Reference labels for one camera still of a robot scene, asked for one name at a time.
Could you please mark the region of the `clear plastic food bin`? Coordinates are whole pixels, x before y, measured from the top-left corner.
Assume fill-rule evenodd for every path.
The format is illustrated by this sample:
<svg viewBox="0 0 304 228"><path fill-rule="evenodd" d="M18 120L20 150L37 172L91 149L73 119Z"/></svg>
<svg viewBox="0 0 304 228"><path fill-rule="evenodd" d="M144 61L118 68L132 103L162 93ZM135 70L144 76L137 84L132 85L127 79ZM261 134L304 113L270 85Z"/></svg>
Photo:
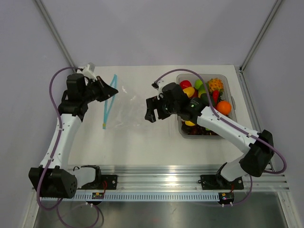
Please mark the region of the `clear plastic food bin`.
<svg viewBox="0 0 304 228"><path fill-rule="evenodd" d="M235 114L235 101L234 98L231 96L230 88L228 85L228 80L225 76L219 75L219 74L200 74L200 76L203 78L203 80L207 83L210 79L212 78L219 78L222 80L224 84L224 92L223 94L219 95L219 99L221 101L228 101L231 106L232 110L229 115L227 115L228 118L237 121L236 114ZM194 86L195 81L198 80L199 78L195 76L194 74L191 73L184 73L184 74L179 74L176 77L176 82L179 84L183 80L189 80L191 84ZM178 116L177 117L177 123L178 123L178 130L179 133L182 135L182 137L187 138L187 139L221 139L222 137L219 135L216 136L204 136L204 135L186 135L185 133L182 132L181 127L185 125L184 121Z"/></svg>

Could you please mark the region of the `long red chili pepper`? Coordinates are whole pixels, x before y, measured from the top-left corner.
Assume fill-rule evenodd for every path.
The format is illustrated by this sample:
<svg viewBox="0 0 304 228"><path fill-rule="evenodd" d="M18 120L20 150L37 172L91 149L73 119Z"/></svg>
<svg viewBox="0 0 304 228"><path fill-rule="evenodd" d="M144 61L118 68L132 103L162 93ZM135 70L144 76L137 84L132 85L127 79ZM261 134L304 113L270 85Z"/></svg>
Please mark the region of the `long red chili pepper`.
<svg viewBox="0 0 304 228"><path fill-rule="evenodd" d="M214 90L214 91L213 91L213 93L212 93L212 98L213 98L215 104L217 104L218 98L219 98L219 90Z"/></svg>

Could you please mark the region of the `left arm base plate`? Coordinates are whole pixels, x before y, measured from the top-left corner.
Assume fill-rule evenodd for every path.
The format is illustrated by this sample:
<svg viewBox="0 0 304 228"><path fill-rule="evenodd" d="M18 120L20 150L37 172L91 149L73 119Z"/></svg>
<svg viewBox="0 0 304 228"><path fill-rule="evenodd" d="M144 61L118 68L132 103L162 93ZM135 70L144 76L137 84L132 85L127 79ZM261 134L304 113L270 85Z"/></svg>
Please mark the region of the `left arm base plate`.
<svg viewBox="0 0 304 228"><path fill-rule="evenodd" d="M96 180L85 184L80 187L81 190L116 190L118 176L114 174L102 174Z"/></svg>

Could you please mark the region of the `red apple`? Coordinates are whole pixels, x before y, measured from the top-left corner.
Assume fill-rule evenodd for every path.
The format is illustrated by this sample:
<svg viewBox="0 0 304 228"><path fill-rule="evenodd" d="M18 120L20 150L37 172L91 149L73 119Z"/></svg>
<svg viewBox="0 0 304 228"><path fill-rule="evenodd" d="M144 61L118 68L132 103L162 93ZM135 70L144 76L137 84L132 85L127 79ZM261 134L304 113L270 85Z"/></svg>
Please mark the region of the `red apple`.
<svg viewBox="0 0 304 228"><path fill-rule="evenodd" d="M180 87L183 89L186 89L188 87L192 87L192 84L189 80L183 80L179 83Z"/></svg>

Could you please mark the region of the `yellow green pineapple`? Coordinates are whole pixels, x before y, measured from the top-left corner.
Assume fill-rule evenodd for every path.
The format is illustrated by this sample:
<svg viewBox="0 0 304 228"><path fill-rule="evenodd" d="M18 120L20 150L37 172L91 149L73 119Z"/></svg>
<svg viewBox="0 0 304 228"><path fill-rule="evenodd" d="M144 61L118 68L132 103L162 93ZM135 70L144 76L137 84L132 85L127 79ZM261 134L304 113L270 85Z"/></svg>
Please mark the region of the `yellow green pineapple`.
<svg viewBox="0 0 304 228"><path fill-rule="evenodd" d="M224 84L222 82L222 80L220 80L219 78L212 78L207 82L208 86L209 86L209 93L212 94L214 91L218 91L219 94L223 94L224 92Z"/></svg>

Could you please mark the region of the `left aluminium frame post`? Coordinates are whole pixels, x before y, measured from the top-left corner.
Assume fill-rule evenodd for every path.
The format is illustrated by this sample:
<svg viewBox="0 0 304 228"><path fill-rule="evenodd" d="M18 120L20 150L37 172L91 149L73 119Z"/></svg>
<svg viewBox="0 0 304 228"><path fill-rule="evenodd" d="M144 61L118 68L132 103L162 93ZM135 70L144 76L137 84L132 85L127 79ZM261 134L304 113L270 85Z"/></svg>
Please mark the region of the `left aluminium frame post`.
<svg viewBox="0 0 304 228"><path fill-rule="evenodd" d="M38 12L40 13L40 15L42 16L51 36L53 37L54 41L56 42L59 50L61 51L62 55L64 56L64 59L66 60L66 62L68 63L68 65L70 67L75 67L75 63L68 51L68 49L66 48L54 22L53 19L49 13L49 11L47 10L44 2L42 0L33 0L33 3L35 4L35 6L37 7Z"/></svg>

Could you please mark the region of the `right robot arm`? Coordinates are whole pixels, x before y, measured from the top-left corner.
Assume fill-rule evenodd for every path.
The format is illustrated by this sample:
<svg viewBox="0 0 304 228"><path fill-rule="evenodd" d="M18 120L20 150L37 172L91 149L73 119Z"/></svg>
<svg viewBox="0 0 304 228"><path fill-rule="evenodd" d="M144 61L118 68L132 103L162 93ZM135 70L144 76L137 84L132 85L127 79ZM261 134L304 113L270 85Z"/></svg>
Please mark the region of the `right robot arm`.
<svg viewBox="0 0 304 228"><path fill-rule="evenodd" d="M176 83L165 86L153 83L152 86L157 89L158 95L146 99L147 121L154 123L157 119L164 120L175 114L185 122L210 129L243 153L234 161L224 163L216 174L206 180L211 189L230 189L242 176L262 175L274 155L270 132L246 129L216 111L212 105L205 105L200 98L189 98Z"/></svg>

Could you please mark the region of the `aluminium mounting rail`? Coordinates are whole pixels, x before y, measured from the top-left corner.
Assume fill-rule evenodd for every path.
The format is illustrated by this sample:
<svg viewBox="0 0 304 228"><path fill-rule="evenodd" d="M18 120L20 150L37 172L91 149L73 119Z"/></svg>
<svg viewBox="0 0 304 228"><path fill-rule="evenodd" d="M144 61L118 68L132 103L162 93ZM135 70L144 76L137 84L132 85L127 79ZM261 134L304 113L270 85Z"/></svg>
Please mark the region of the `aluminium mounting rail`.
<svg viewBox="0 0 304 228"><path fill-rule="evenodd" d="M203 191L198 183L203 174L214 174L219 165L99 165L102 174L118 176L117 192ZM284 174L263 173L252 177L253 192L290 191Z"/></svg>

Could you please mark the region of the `dark purple grape bunch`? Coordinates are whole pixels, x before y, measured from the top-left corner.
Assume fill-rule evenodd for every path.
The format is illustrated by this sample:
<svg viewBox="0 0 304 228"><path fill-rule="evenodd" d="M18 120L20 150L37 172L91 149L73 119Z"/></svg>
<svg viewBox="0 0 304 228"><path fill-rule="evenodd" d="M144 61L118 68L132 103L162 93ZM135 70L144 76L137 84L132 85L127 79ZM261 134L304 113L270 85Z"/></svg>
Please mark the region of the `dark purple grape bunch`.
<svg viewBox="0 0 304 228"><path fill-rule="evenodd" d="M183 125L181 127L181 130L186 135L204 135L204 136L216 136L216 135L218 135L217 133L215 133L211 130L207 130L205 127L201 127L201 126L186 126L186 125Z"/></svg>

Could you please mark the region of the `aluminium frame post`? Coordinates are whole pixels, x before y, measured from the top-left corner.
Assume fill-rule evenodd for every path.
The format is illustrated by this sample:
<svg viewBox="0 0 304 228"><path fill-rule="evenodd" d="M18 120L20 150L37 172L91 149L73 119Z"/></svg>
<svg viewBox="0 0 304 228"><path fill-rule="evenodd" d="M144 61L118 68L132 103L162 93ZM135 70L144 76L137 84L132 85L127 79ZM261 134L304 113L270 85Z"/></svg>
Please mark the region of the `aluminium frame post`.
<svg viewBox="0 0 304 228"><path fill-rule="evenodd" d="M33 3L35 4L35 6L37 7L38 12L40 13L40 15L42 16L51 36L53 37L54 41L56 42L59 50L61 51L62 55L64 56L64 59L66 60L66 62L68 63L68 65L70 67L75 67L75 63L68 51L68 49L66 48L54 22L53 19L49 13L49 11L47 10L44 2L42 0L33 0Z"/></svg>
<svg viewBox="0 0 304 228"><path fill-rule="evenodd" d="M263 22L262 27L260 28L253 44L251 45L244 61L239 67L239 70L241 73L244 73L246 67L248 66L250 60L254 56L255 52L257 51L260 43L262 42L266 32L270 28L271 23L274 21L279 9L281 8L282 4L284 3L284 0L275 0L273 6L271 7L270 12L268 13L265 21Z"/></svg>

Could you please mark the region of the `clear blue zip bag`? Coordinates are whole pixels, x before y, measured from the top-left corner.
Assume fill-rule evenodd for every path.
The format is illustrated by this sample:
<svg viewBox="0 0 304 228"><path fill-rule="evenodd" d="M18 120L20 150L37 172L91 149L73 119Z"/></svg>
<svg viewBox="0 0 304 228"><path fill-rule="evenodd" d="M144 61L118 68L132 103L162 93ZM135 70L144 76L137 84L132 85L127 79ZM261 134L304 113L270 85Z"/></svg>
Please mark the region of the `clear blue zip bag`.
<svg viewBox="0 0 304 228"><path fill-rule="evenodd" d="M118 93L104 102L103 129L146 127L149 122L144 119L144 97L116 74L110 86Z"/></svg>

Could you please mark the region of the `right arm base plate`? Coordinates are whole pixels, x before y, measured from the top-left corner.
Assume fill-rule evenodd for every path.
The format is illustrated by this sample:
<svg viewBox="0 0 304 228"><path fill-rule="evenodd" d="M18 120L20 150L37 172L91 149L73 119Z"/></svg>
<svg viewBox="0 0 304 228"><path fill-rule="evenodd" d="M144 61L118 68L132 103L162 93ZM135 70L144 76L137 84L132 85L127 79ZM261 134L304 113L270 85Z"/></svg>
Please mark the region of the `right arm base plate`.
<svg viewBox="0 0 304 228"><path fill-rule="evenodd" d="M234 181L227 181L222 177L215 174L200 175L198 184L201 185L203 190L243 190L244 184L241 177L236 178Z"/></svg>

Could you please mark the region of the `yellow orange mango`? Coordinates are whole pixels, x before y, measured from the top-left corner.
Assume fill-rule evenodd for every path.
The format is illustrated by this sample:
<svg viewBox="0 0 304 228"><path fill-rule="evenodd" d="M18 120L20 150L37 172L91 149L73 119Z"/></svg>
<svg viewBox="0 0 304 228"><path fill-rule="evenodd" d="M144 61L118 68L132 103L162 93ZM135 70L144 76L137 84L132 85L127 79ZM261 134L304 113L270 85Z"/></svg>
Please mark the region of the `yellow orange mango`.
<svg viewBox="0 0 304 228"><path fill-rule="evenodd" d="M191 121L185 121L184 122L186 126L195 126L196 124Z"/></svg>

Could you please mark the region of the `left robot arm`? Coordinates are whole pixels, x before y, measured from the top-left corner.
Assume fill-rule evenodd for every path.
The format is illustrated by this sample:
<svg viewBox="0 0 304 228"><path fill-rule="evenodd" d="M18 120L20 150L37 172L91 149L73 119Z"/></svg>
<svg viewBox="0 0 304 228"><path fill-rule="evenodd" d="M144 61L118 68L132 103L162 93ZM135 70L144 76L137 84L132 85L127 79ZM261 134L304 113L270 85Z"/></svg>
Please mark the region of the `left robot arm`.
<svg viewBox="0 0 304 228"><path fill-rule="evenodd" d="M38 198L71 199L81 187L98 189L105 186L100 168L83 165L68 172L69 154L76 133L91 102L103 102L114 97L118 90L101 77L90 79L83 74L71 74L66 80L61 103L56 107L57 126L49 149L37 168L29 170L29 179Z"/></svg>

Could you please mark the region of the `green lime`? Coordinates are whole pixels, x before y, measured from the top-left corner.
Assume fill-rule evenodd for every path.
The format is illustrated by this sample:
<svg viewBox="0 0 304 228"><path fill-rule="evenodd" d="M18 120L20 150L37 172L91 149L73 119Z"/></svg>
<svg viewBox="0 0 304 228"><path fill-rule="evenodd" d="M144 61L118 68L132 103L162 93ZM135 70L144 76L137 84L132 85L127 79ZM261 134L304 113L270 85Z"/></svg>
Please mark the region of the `green lime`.
<svg viewBox="0 0 304 228"><path fill-rule="evenodd" d="M199 88L202 85L203 85L203 82L200 79L198 79L198 80L195 81L194 87L195 87L195 89L199 90Z"/></svg>

